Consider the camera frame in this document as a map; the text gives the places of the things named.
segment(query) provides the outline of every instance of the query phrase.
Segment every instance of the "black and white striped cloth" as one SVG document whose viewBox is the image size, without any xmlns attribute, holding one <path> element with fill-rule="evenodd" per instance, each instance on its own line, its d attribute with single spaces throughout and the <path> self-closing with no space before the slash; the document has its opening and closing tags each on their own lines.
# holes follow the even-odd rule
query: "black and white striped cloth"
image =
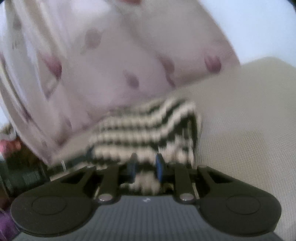
<svg viewBox="0 0 296 241">
<path fill-rule="evenodd" d="M 179 162 L 196 168 L 196 151 L 201 131 L 201 117 L 195 103 L 184 99 L 153 100 L 118 109 L 101 120 L 90 138 L 93 156 L 100 168 L 127 162 L 133 153 L 139 169 L 133 184 L 121 189 L 143 195 L 163 191 L 155 178 L 155 157 L 161 153 L 165 162 Z"/>
</svg>

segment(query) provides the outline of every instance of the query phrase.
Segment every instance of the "beige surface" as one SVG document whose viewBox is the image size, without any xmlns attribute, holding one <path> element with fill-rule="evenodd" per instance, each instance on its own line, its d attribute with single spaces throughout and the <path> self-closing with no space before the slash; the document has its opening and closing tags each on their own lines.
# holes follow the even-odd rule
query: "beige surface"
<svg viewBox="0 0 296 241">
<path fill-rule="evenodd" d="M 273 58 L 224 72 L 173 95 L 203 114 L 199 162 L 272 193 L 282 205 L 276 233 L 296 239 L 296 69 Z M 87 145 L 73 138 L 56 158 Z"/>
</svg>

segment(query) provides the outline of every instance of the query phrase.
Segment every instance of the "pink fabric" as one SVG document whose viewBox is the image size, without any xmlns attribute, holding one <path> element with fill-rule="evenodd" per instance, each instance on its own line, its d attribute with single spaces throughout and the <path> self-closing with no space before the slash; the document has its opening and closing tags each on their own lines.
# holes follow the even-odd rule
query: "pink fabric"
<svg viewBox="0 0 296 241">
<path fill-rule="evenodd" d="M 108 110 L 239 64 L 221 30 L 193 0 L 43 3 L 54 28 L 44 36 L 56 32 L 58 43 L 51 51 L 40 48 L 34 26 L 7 1 L 2 59 L 18 97 L 6 108 L 20 136 L 46 162 Z M 56 51 L 58 44 L 66 55 Z M 8 100 L 14 103 L 7 93 Z"/>
</svg>

